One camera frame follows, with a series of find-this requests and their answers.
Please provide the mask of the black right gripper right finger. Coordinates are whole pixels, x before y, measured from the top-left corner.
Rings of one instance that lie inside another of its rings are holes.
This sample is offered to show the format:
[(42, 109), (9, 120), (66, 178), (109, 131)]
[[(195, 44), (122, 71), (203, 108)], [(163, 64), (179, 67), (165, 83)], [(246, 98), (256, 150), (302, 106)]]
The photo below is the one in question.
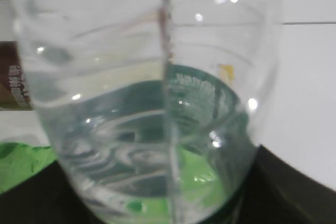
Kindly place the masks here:
[(335, 224), (335, 192), (262, 146), (238, 194), (209, 221)]

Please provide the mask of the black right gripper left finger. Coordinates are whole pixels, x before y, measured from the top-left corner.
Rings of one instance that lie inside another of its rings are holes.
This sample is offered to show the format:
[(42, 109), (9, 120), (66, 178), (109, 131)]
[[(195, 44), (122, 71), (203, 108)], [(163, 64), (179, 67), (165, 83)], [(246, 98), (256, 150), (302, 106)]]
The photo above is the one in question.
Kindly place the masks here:
[(1, 194), (1, 223), (102, 223), (80, 201), (53, 162)]

